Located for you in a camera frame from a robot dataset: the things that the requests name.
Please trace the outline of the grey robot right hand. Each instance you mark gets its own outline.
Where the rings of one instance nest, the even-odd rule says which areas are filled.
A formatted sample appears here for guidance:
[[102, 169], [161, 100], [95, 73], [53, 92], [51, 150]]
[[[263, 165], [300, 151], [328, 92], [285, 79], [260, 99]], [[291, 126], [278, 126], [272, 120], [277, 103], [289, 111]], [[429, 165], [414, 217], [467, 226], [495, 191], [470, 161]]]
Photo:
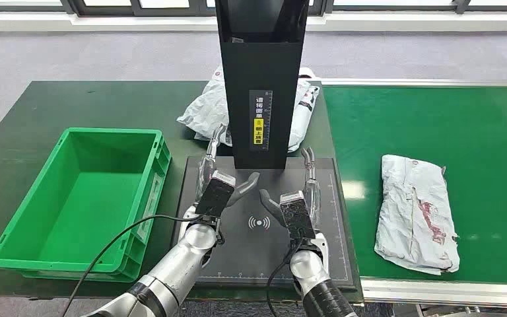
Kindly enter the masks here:
[[306, 168], [305, 184], [301, 192], [283, 194], [279, 203], [273, 201], [267, 190], [259, 191], [262, 206], [287, 228], [293, 236], [314, 238], [319, 232], [321, 191], [316, 179], [316, 159], [311, 147], [302, 149]]

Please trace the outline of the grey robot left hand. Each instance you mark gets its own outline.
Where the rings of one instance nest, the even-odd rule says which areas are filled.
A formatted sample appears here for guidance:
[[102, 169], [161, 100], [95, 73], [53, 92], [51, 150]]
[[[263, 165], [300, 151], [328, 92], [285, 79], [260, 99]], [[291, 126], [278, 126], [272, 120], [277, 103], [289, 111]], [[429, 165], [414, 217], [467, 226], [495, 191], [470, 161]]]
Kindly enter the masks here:
[[[220, 124], [215, 131], [213, 132], [209, 145], [207, 147], [207, 152], [203, 156], [203, 158], [199, 161], [198, 164], [198, 176], [196, 181], [196, 189], [195, 189], [195, 201], [198, 203], [211, 179], [213, 173], [217, 170], [216, 166], [216, 156], [217, 156], [217, 148], [220, 145], [220, 137], [226, 133], [227, 126], [224, 124]], [[257, 186], [257, 182], [259, 179], [259, 173], [253, 172], [250, 174], [248, 179], [235, 187], [233, 194], [230, 196], [228, 202], [226, 203], [226, 207], [230, 207], [234, 205], [239, 199], [245, 196], [248, 192], [253, 190]]]

